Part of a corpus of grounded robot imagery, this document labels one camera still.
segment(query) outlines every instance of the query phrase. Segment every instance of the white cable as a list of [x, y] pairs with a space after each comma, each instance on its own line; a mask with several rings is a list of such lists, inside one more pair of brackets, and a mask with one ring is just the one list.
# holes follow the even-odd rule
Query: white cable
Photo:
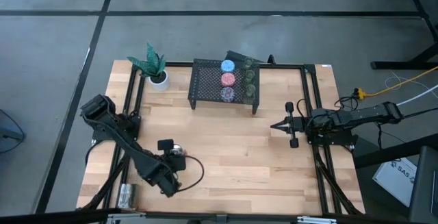
[[[386, 86], [386, 88], [390, 88], [390, 87], [388, 86], [388, 84], [387, 84], [387, 82], [388, 82], [390, 79], [394, 79], [394, 78], [396, 78], [400, 83], [402, 83], [402, 80], [401, 80], [401, 79], [403, 79], [403, 80], [408, 80], [408, 79], [405, 78], [405, 77], [398, 77], [393, 71], [391, 71], [391, 73], [394, 75], [394, 77], [388, 77], [388, 78], [385, 80], [385, 86]], [[424, 84], [422, 84], [422, 83], [420, 83], [420, 82], [417, 82], [417, 81], [411, 81], [411, 82], [413, 82], [413, 83], [415, 83], [415, 84], [419, 84], [419, 85], [425, 87], [426, 89], [430, 90], [430, 88], [429, 88], [428, 86], [426, 86], [426, 85], [424, 85]], [[401, 88], [401, 87], [402, 87], [402, 86], [398, 86], [397, 88], [393, 88], [392, 90], [398, 90], [398, 89]], [[435, 94], [433, 91], [432, 91], [432, 94], [433, 94], [436, 98], [438, 98], [438, 95]]]
[[416, 97], [412, 97], [412, 98], [410, 98], [409, 100], [406, 100], [406, 101], [403, 101], [403, 102], [397, 104], [397, 106], [399, 106], [399, 105], [403, 105], [403, 104], [406, 104], [406, 103], [408, 103], [408, 102], [410, 102], [410, 101], [413, 101], [413, 100], [417, 99], [418, 97], [422, 97], [423, 95], [429, 93], [430, 91], [432, 91], [432, 90], [434, 90], [434, 89], [436, 89], [436, 88], [438, 88], [438, 84], [437, 84], [436, 86], [433, 86], [431, 89], [426, 90], [425, 92], [419, 94], [419, 95], [416, 96]]

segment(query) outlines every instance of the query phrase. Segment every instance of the yellow cable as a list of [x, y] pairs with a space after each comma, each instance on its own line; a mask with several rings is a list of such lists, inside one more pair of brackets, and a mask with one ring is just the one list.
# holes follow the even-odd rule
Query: yellow cable
[[416, 76], [416, 77], [413, 77], [413, 78], [408, 79], [408, 80], [406, 80], [406, 81], [404, 81], [404, 82], [401, 82], [401, 83], [399, 83], [399, 84], [396, 84], [395, 86], [392, 86], [392, 87], [386, 88], [386, 89], [381, 90], [381, 91], [376, 92], [376, 93], [367, 94], [367, 93], [363, 92], [362, 89], [360, 89], [360, 95], [359, 95], [359, 96], [362, 96], [361, 99], [363, 99], [364, 97], [375, 97], [376, 95], [380, 95], [380, 94], [382, 94], [382, 93], [384, 93], [384, 92], [387, 92], [388, 90], [392, 90], [393, 88], [397, 88], [397, 87], [399, 87], [399, 86], [401, 86], [401, 85], [403, 85], [403, 84], [405, 84], [405, 83], [407, 83], [407, 82], [413, 81], [413, 80], [415, 80], [415, 79], [417, 79], [417, 78], [419, 78], [419, 77], [421, 77], [421, 76], [424, 76], [424, 75], [426, 75], [426, 74], [428, 74], [428, 73], [430, 73], [430, 72], [432, 72], [432, 71], [434, 71], [434, 70], [436, 70], [436, 69], [438, 69], [438, 66], [432, 68], [431, 70], [425, 71], [424, 73], [422, 73], [422, 74], [420, 74], [420, 75], [418, 75], [418, 76]]

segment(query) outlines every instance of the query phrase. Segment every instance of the blue lid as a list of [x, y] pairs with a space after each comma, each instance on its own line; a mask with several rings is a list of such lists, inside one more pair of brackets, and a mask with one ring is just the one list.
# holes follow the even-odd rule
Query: blue lid
[[225, 73], [231, 73], [232, 71], [234, 71], [234, 62], [230, 60], [224, 60], [220, 65], [220, 68]]

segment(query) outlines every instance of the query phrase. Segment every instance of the wooden table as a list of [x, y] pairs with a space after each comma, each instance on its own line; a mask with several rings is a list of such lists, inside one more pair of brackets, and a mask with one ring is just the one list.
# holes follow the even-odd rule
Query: wooden table
[[[332, 68], [315, 67], [322, 105], [334, 108], [333, 104], [339, 97]], [[300, 146], [291, 149], [287, 134], [270, 129], [271, 124], [286, 116], [286, 101], [295, 104], [303, 98], [300, 71], [261, 69], [260, 104], [253, 116], [250, 105], [230, 103], [199, 101], [196, 109], [192, 110], [187, 99], [192, 68], [168, 67], [166, 70], [170, 76], [167, 91], [154, 91], [146, 82], [138, 143], [158, 153], [157, 141], [173, 138], [189, 155], [204, 164], [205, 177], [192, 189], [168, 199], [159, 193], [157, 186], [151, 187], [143, 181], [131, 162], [128, 183], [138, 185], [136, 200], [139, 209], [157, 212], [321, 214], [315, 166], [305, 135], [297, 134]], [[114, 61], [106, 95], [116, 104], [116, 113], [122, 110], [130, 72], [130, 62]], [[310, 76], [308, 82], [311, 90]], [[134, 89], [133, 93], [135, 99], [137, 90]], [[301, 110], [305, 112], [304, 103], [301, 104]], [[105, 142], [90, 154], [78, 207], [87, 204], [105, 182], [113, 150], [114, 143]], [[332, 146], [331, 152], [338, 184], [356, 208], [364, 212], [351, 154], [340, 146]], [[185, 187], [195, 182], [200, 174], [200, 166], [187, 159], [187, 169], [178, 173], [179, 181]], [[113, 190], [111, 206], [115, 206], [117, 190], [118, 183]], [[329, 209], [333, 211], [327, 183], [326, 194]]]

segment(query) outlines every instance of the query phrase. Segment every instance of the table leg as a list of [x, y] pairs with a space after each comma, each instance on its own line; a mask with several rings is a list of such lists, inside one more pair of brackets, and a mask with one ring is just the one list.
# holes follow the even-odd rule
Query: table leg
[[196, 108], [196, 100], [189, 100], [189, 102], [190, 102], [190, 106], [194, 110]]
[[253, 114], [257, 112], [257, 108], [259, 107], [259, 104], [253, 104]]

